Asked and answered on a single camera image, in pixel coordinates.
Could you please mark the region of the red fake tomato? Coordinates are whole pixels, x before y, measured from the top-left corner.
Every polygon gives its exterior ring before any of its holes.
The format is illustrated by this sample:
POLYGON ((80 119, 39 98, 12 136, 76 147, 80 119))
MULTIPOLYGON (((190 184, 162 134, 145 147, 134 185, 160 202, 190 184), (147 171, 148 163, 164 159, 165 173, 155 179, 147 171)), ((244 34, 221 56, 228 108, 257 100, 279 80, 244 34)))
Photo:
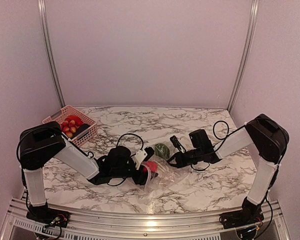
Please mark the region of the red fake tomato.
POLYGON ((150 171, 151 173, 157 173, 158 171, 158 164, 155 161, 148 160, 144 162, 142 166, 143 166, 143 171, 146 173, 148 171, 150 171))

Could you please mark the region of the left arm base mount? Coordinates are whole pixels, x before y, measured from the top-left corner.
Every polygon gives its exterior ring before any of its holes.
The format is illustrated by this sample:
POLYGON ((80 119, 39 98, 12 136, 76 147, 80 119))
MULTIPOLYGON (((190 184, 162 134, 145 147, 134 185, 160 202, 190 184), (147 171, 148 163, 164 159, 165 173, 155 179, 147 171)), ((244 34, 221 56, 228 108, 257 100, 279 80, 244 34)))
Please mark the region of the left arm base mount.
POLYGON ((47 204, 42 206, 27 207, 26 217, 30 220, 45 224, 45 227, 60 226, 66 228, 68 225, 70 213, 68 211, 58 210, 48 207, 47 204))

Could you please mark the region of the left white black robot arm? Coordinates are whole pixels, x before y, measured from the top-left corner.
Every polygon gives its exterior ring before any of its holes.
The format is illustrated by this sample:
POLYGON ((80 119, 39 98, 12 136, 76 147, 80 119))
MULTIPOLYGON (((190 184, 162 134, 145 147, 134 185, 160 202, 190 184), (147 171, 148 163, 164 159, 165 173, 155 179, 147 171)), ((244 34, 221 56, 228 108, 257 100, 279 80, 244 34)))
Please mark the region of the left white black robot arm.
POLYGON ((16 157, 30 201, 27 204, 28 216, 48 223, 60 214, 49 208, 45 194, 43 168, 51 159, 63 162, 93 185, 128 178, 133 179, 137 185, 145 185, 150 177, 145 163, 154 153, 152 147, 144 146, 132 153, 127 147, 118 144, 108 154, 95 158, 92 152, 83 152, 62 133, 60 125, 55 121, 24 130, 19 137, 16 157))

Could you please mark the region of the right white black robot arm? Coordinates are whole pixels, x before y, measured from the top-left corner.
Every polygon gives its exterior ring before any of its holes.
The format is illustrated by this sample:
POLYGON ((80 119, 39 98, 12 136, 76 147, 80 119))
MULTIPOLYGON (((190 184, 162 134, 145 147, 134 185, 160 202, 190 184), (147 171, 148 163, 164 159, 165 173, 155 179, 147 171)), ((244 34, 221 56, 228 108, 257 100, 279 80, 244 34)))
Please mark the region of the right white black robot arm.
POLYGON ((281 161, 286 154, 290 140, 288 132, 265 114, 245 123, 228 133, 217 144, 212 144, 204 129, 197 129, 189 134, 193 149, 182 150, 176 136, 170 141, 178 152, 167 163, 175 168, 184 168, 199 162, 216 164, 226 157, 246 148, 255 146, 258 151, 258 167, 252 187, 242 203, 237 219, 248 224, 258 213, 261 204, 276 181, 281 161))

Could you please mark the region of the red fake pepper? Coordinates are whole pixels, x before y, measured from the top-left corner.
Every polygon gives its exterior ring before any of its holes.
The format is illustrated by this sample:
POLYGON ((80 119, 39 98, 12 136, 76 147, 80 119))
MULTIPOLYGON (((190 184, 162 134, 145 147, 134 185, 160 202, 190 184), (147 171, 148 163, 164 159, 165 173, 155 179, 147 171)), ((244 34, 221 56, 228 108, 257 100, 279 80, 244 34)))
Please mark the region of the red fake pepper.
POLYGON ((68 121, 69 123, 71 121, 74 121, 74 124, 76 126, 83 125, 83 121, 78 116, 76 116, 76 115, 69 115, 65 120, 68 121))

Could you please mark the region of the green fake leafy vegetable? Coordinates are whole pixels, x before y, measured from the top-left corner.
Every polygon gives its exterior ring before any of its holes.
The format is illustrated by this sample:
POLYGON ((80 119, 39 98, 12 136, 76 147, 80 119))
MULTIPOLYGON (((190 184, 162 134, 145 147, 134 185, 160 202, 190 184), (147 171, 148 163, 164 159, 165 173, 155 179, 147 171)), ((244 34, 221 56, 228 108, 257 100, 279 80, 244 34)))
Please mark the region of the green fake leafy vegetable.
POLYGON ((156 143, 154 145, 154 154, 162 159, 169 159, 170 158, 170 149, 164 143, 156 143))

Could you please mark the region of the clear zip top bag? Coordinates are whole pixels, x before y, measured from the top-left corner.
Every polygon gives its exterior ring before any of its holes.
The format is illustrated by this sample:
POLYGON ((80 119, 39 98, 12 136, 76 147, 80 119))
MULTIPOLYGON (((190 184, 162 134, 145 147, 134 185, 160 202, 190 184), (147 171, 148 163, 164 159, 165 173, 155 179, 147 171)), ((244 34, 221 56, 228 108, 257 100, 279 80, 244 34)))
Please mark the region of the clear zip top bag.
POLYGON ((156 190, 167 190, 179 184, 190 174, 188 169, 172 167, 165 159, 156 155, 152 156, 149 161, 156 162, 158 168, 157 173, 144 172, 146 173, 146 177, 143 190, 147 193, 156 190))

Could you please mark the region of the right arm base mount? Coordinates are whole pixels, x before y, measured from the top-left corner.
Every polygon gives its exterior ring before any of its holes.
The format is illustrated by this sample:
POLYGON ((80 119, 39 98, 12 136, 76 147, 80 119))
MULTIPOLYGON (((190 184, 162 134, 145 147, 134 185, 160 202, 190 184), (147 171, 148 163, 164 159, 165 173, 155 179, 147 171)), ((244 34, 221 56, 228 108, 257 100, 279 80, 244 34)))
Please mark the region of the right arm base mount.
POLYGON ((219 217, 219 222, 223 225, 224 229, 231 229, 261 223, 264 219, 261 210, 258 210, 255 214, 251 214, 249 210, 241 209, 222 213, 219 217))

